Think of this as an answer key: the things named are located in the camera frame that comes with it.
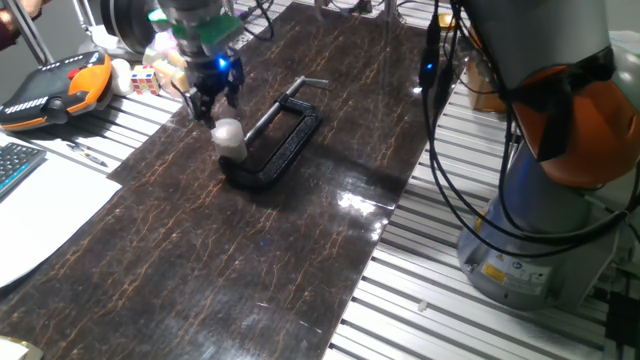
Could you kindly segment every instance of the blue light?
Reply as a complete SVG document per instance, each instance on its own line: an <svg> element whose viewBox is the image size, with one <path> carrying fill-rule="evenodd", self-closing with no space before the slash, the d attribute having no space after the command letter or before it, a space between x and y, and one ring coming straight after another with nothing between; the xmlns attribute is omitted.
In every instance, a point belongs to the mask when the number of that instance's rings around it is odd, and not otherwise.
<svg viewBox="0 0 640 360"><path fill-rule="evenodd" d="M218 58L218 66L220 66L221 70L224 70L227 66L229 66L229 62L223 58Z"/></svg>

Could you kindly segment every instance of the dark marble surface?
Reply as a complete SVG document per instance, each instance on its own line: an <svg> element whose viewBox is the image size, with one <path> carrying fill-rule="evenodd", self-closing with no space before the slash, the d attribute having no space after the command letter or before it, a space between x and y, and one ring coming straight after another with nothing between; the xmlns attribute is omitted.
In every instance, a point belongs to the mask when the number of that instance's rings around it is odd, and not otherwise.
<svg viewBox="0 0 640 360"><path fill-rule="evenodd" d="M297 96L325 121L276 186L231 188L208 131L179 112L112 174L112 201L2 300L0 335L47 360L320 358L426 141L411 91L423 31L326 17L292 4L273 43L242 49L245 129L296 76L332 85Z"/></svg>

